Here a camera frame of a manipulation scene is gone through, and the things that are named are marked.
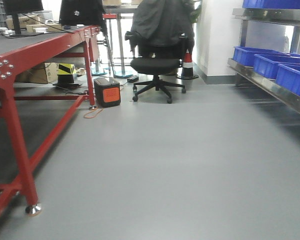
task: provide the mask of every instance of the orange portable power station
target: orange portable power station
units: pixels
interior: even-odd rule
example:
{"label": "orange portable power station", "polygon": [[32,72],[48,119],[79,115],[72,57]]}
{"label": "orange portable power station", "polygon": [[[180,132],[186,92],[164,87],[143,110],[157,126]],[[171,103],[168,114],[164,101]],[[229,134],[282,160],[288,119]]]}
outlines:
{"label": "orange portable power station", "polygon": [[104,108],[121,103],[120,83],[113,77],[99,77],[93,80],[97,102]]}

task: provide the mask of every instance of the table leg foot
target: table leg foot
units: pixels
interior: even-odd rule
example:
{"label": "table leg foot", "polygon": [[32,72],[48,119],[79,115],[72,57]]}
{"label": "table leg foot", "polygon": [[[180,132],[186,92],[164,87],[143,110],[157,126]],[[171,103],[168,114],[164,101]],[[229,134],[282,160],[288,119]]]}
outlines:
{"label": "table leg foot", "polygon": [[25,209],[25,213],[31,217],[38,215],[39,213],[41,213],[41,211],[42,207],[40,203],[36,205],[29,205]]}

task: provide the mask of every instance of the black office chair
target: black office chair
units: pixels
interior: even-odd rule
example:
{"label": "black office chair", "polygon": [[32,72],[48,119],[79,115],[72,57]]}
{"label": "black office chair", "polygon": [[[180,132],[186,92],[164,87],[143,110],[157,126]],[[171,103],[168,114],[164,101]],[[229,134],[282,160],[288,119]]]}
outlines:
{"label": "black office chair", "polygon": [[[131,51],[133,53],[133,60],[130,66],[140,74],[153,75],[152,81],[137,82],[133,84],[133,90],[137,90],[137,85],[146,85],[141,90],[135,92],[132,100],[138,101],[138,95],[155,87],[156,91],[161,89],[167,96],[167,103],[172,103],[172,95],[167,90],[166,86],[182,88],[182,93],[186,93],[186,86],[183,84],[172,83],[163,81],[159,78],[159,75],[164,75],[172,72],[173,70],[180,68],[185,56],[185,45],[187,37],[181,34],[179,37],[179,43],[174,46],[151,46],[148,45],[141,37],[135,32],[127,31],[124,37],[125,40],[130,41]],[[135,48],[138,46],[139,55],[141,57],[135,57]],[[172,55],[173,58],[157,58],[157,56]]]}

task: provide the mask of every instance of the table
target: table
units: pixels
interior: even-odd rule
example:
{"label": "table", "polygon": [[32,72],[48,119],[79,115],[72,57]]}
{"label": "table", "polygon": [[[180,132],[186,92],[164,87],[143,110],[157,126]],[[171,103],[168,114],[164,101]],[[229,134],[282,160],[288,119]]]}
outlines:
{"label": "table", "polygon": [[[8,184],[0,184],[0,215],[13,196],[21,193],[27,201],[26,213],[35,216],[41,212],[39,198],[33,178],[33,171],[45,153],[65,128],[76,109],[88,100],[94,109],[95,98],[90,62],[98,58],[98,26],[85,26],[69,33],[42,34],[35,37],[5,38],[0,36],[0,118],[5,119],[10,136],[18,175]],[[81,46],[82,52],[71,52]],[[14,81],[18,74],[52,58],[84,58],[88,91],[79,96],[20,96],[14,97]],[[49,133],[32,156],[28,156],[16,101],[22,100],[74,100],[59,123]]]}

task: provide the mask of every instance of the computer monitor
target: computer monitor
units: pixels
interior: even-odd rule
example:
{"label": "computer monitor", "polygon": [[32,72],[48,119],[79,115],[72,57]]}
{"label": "computer monitor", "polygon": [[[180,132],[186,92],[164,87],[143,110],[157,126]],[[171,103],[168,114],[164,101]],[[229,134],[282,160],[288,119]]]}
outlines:
{"label": "computer monitor", "polygon": [[26,14],[35,11],[42,11],[41,0],[3,0],[3,6],[6,15],[12,15],[15,36],[23,36],[21,34],[18,14]]}
{"label": "computer monitor", "polygon": [[59,23],[68,26],[83,24],[103,27],[104,12],[102,0],[62,0]]}

